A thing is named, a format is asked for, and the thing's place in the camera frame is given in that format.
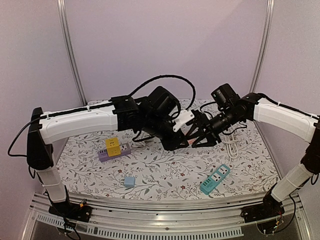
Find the floral pattern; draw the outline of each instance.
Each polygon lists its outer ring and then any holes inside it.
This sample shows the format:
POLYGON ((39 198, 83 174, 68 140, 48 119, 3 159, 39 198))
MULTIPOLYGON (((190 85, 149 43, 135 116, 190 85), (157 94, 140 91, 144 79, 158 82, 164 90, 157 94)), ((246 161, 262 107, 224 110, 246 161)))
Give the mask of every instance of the floral pattern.
MULTIPOLYGON (((189 102, 181 100, 182 107, 189 102)), ((196 100, 193 108, 208 102, 196 100)), ((215 104, 206 106, 205 110, 213 115, 218 113, 215 104)), ((222 143, 214 147, 166 151, 157 138, 132 142, 135 134, 131 130, 100 131, 70 137, 57 167, 69 191, 97 197, 161 201, 265 192, 279 176, 254 123, 246 124, 246 129, 235 132, 239 140, 237 159, 228 157, 224 136, 222 143), (100 162, 97 152, 105 148, 105 139, 112 137, 118 137, 120 144, 129 143, 131 154, 100 162), (209 195, 203 194, 200 184, 221 164, 231 168, 230 174, 209 195), (135 187, 124 186, 125 176, 136 178, 135 187)))

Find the white cable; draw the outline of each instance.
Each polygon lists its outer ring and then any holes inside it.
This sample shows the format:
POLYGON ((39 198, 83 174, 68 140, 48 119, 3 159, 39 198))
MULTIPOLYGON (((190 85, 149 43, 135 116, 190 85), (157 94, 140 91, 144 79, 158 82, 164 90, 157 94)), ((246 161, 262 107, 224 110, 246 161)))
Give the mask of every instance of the white cable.
POLYGON ((228 156, 231 159, 236 159, 238 157, 238 142, 235 132, 231 135, 224 135, 224 145, 226 147, 226 151, 228 153, 228 156))

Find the teal power strip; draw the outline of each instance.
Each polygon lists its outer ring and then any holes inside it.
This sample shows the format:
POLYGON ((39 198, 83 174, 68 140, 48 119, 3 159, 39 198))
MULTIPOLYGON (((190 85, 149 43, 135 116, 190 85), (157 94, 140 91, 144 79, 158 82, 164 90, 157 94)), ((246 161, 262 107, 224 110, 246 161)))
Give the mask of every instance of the teal power strip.
POLYGON ((230 173, 230 168, 227 165, 222 164, 215 170, 203 183, 200 185, 200 190, 205 194, 209 195, 230 173))

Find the yellow box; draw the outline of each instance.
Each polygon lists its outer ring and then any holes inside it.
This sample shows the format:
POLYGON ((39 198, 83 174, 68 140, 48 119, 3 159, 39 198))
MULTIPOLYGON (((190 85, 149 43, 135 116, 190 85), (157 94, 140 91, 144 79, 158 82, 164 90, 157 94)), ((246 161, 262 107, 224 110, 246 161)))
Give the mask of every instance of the yellow box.
POLYGON ((109 157, 117 156, 121 154, 118 138, 108 138, 105 140, 106 151, 109 157))

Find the vertical metal post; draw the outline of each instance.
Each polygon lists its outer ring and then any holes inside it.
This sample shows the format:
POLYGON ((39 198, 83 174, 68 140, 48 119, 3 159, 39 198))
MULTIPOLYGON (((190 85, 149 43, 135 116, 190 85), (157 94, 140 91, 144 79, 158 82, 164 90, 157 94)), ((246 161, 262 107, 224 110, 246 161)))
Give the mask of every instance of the vertical metal post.
POLYGON ((274 5, 275 5, 275 0, 268 0, 259 56, 255 65, 249 93, 254 92, 258 84, 259 75, 261 72, 262 64, 263 64, 266 49, 267 49, 268 37, 269 37, 270 28, 271 28, 271 21, 272 21, 272 16, 274 12, 274 5))
POLYGON ((84 92, 84 89, 83 89, 83 86, 81 83, 79 71, 77 68, 76 58, 75 58, 74 50, 73 50, 72 43, 71 43, 68 20, 67 20, 67 13, 66 13, 66 7, 65 7, 65 0, 57 0, 57 4, 58 4, 58 11, 59 11, 59 16, 60 16, 60 22, 61 22, 61 27, 62 27, 64 43, 65 43, 66 51, 67 51, 67 54, 69 57, 71 71, 73 74, 75 86, 78 91, 81 103, 85 106, 85 105, 87 105, 88 102, 87 102, 85 92, 84 92))

